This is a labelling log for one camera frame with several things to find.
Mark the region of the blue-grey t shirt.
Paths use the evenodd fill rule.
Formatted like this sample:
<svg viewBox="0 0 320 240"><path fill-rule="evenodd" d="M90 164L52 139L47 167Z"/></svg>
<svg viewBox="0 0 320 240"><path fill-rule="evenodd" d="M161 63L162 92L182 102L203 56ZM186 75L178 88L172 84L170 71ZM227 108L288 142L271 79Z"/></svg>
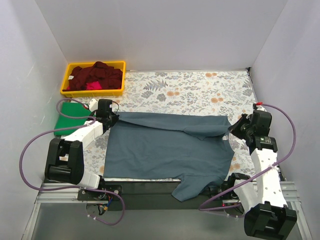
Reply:
<svg viewBox="0 0 320 240"><path fill-rule="evenodd" d="M225 115L122 112L110 129L104 177L179 179L172 196L183 202L221 186L234 151Z"/></svg>

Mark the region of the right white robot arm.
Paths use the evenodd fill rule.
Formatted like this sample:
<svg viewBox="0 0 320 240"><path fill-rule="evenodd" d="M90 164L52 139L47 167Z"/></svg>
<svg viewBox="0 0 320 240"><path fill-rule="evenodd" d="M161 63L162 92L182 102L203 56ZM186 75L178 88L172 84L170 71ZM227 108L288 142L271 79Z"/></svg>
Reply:
<svg viewBox="0 0 320 240"><path fill-rule="evenodd" d="M275 138L269 136L272 115L263 110L243 114L229 127L235 137L245 140L257 174L256 186L249 177L233 173L226 186L227 195L239 198L244 210L244 232L247 236L264 240L285 240L297 222L297 213L289 209L282 193L277 161L278 147Z"/></svg>

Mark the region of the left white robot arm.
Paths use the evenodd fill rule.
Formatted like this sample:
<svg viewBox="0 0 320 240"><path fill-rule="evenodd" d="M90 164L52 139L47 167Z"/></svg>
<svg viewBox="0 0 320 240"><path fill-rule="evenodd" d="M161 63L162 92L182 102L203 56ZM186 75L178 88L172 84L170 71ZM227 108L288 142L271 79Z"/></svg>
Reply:
<svg viewBox="0 0 320 240"><path fill-rule="evenodd" d="M85 169L84 150L118 121L119 115L113 112L112 105L111 99L92 99L88 108L95 121L89 116L83 127L72 134L51 140L44 171L48 180L87 188L95 200L106 196L101 177Z"/></svg>

